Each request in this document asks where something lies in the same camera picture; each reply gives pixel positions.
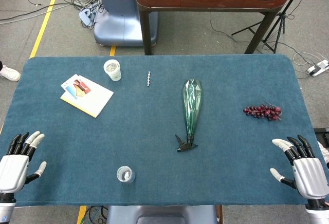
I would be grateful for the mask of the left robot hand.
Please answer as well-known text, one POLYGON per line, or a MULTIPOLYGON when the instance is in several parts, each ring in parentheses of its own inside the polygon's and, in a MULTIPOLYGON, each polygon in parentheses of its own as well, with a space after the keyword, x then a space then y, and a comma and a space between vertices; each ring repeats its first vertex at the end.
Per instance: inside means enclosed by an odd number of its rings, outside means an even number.
POLYGON ((40 131, 16 135, 9 144, 7 153, 1 159, 1 203, 15 203, 14 195, 24 185, 38 179, 44 173, 47 162, 28 175, 28 166, 45 135, 40 131))

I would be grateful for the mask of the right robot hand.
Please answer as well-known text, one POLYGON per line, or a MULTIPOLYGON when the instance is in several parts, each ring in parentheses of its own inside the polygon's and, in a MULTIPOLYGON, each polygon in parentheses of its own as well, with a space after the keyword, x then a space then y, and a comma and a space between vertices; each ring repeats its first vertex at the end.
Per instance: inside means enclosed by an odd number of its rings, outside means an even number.
POLYGON ((315 157, 308 140, 301 135, 297 137, 287 137, 286 140, 272 139, 272 143, 287 157, 294 178, 288 179, 274 168, 271 168, 270 172, 277 181, 296 189, 307 200, 308 210, 327 211, 328 203, 325 198, 328 196, 328 181, 323 166, 315 157))

